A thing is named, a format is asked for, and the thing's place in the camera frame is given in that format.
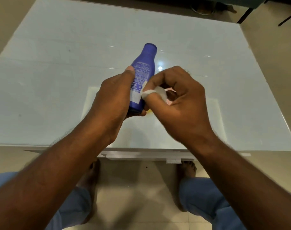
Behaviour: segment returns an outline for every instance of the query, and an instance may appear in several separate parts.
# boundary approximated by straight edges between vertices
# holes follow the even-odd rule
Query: left hand
[[[86,116],[87,119],[94,119],[94,124],[101,127],[102,133],[108,137],[108,144],[117,138],[123,121],[132,116],[128,116],[127,112],[134,77],[135,69],[128,66],[123,73],[103,81]],[[139,116],[145,115],[146,111],[143,110]]]

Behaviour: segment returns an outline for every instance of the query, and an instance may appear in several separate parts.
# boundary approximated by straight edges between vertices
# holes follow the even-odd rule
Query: forearm
[[[79,124],[0,187],[0,229],[44,229],[105,143]]]
[[[219,139],[190,150],[248,229],[291,229],[291,195],[236,151]]]

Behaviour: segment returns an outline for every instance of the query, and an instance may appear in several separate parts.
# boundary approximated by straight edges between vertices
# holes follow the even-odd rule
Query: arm
[[[199,160],[248,229],[291,229],[291,195],[224,144],[208,118],[205,90],[175,66],[150,79],[144,90],[161,85],[173,103],[151,93],[146,103],[167,132]]]
[[[116,139],[134,79],[133,67],[127,69],[102,83],[89,113],[69,135],[0,187],[0,229],[44,229],[89,165]]]

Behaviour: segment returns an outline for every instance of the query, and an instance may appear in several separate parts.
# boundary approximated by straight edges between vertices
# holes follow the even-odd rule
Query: blue bottle
[[[157,47],[152,43],[147,43],[139,57],[132,63],[135,69],[135,78],[130,87],[129,113],[140,114],[144,108],[145,102],[141,99],[140,92],[144,82],[149,81],[155,73],[154,58],[156,53]]]

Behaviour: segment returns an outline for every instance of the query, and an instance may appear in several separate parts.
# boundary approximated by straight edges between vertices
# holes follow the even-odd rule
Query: blue pants
[[[0,174],[0,186],[17,172]],[[210,178],[186,178],[179,187],[183,207],[194,215],[200,215],[210,223],[213,230],[245,229],[240,219],[229,206]],[[81,224],[91,210],[89,192],[80,187],[70,193],[55,213],[46,230],[60,230]]]

